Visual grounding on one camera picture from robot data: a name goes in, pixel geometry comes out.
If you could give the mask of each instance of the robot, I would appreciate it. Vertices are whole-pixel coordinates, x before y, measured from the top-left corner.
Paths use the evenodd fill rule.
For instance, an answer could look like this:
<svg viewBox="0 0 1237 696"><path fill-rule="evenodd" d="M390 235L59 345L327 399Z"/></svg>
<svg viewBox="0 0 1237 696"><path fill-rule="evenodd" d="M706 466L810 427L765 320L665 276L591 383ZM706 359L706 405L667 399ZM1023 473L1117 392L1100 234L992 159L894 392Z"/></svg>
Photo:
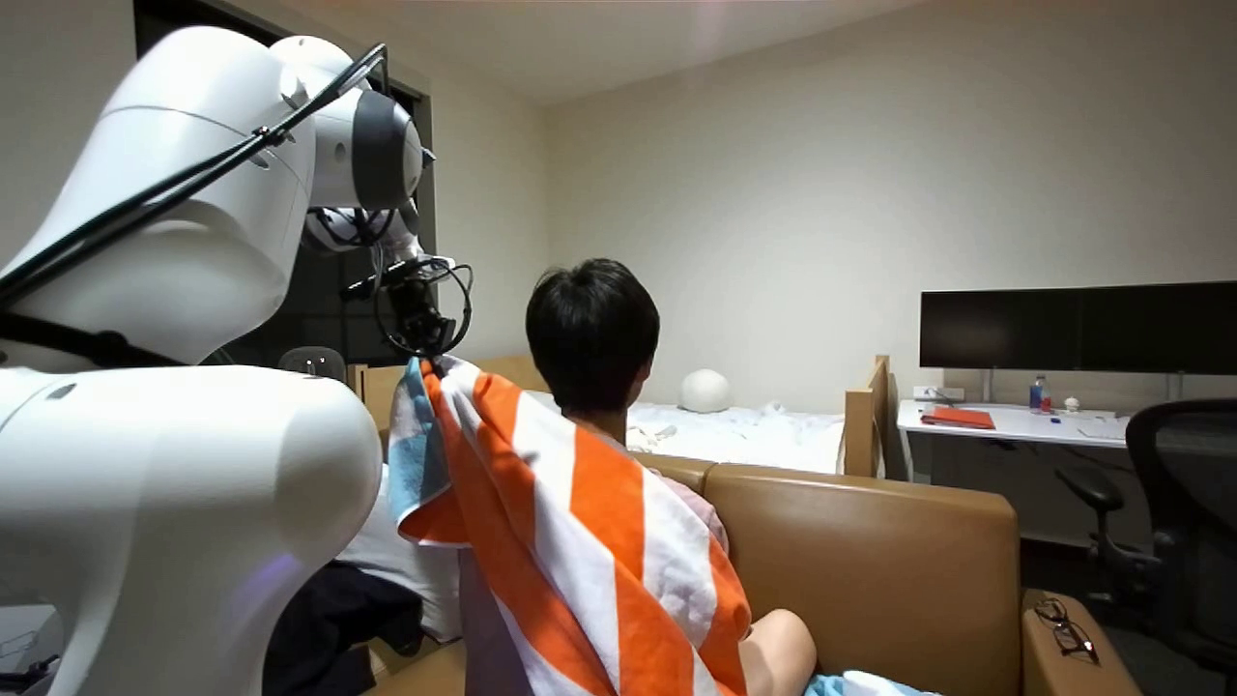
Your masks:
<svg viewBox="0 0 1237 696"><path fill-rule="evenodd" d="M174 31L0 272L0 609L64 620L55 696L258 691L280 610L366 519L384 449L344 383L204 363L303 240L386 261L359 293L398 287L402 347L459 339L428 290L456 265L398 225L428 153L379 67Z"/></svg>

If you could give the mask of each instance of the striped cloth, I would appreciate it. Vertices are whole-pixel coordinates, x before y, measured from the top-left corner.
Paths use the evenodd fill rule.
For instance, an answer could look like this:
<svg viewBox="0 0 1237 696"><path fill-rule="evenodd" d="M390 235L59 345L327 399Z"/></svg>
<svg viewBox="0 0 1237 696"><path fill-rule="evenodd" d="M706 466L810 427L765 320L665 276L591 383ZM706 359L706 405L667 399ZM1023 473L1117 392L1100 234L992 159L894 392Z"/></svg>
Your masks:
<svg viewBox="0 0 1237 696"><path fill-rule="evenodd" d="M444 357L402 381L390 470L398 533L470 544L533 691L742 691L740 574L618 444Z"/></svg>

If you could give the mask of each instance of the office chair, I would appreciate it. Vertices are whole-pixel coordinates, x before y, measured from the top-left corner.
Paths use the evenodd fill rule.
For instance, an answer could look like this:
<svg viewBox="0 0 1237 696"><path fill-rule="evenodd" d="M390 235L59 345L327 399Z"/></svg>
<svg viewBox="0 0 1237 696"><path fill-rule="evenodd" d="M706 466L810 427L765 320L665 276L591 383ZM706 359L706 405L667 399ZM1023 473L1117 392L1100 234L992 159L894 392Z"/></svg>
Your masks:
<svg viewBox="0 0 1237 696"><path fill-rule="evenodd" d="M1094 555L1109 623L1165 640L1237 696L1237 399L1165 401L1130 418L1130 459L1147 497L1153 548L1109 542L1120 492L1100 473L1058 479L1096 515Z"/></svg>

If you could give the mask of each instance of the desk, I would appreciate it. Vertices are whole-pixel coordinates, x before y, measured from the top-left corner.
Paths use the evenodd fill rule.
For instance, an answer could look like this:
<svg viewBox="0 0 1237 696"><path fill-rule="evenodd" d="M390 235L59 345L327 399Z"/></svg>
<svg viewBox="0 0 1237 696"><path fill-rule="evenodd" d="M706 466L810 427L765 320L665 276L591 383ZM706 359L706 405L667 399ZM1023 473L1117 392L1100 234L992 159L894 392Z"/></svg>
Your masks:
<svg viewBox="0 0 1237 696"><path fill-rule="evenodd" d="M1014 401L959 401L961 410L987 410L992 430L926 427L923 414L935 401L897 401L897 436L904 455L904 475L915 475L911 434L926 436L977 436L977 440L1031 440L1031 444L1071 444L1071 449L1124 449L1130 418L1115 410L1031 410Z"/></svg>

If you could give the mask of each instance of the white ball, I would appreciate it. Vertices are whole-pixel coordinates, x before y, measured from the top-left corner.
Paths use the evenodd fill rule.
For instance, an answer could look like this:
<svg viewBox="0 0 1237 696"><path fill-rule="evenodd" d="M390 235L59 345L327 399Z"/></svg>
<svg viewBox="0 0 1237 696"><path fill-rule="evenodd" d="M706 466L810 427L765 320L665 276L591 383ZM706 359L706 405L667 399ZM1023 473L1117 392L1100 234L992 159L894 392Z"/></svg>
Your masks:
<svg viewBox="0 0 1237 696"><path fill-rule="evenodd" d="M679 387L679 405L697 414L729 410L729 381L724 372L692 372Z"/></svg>

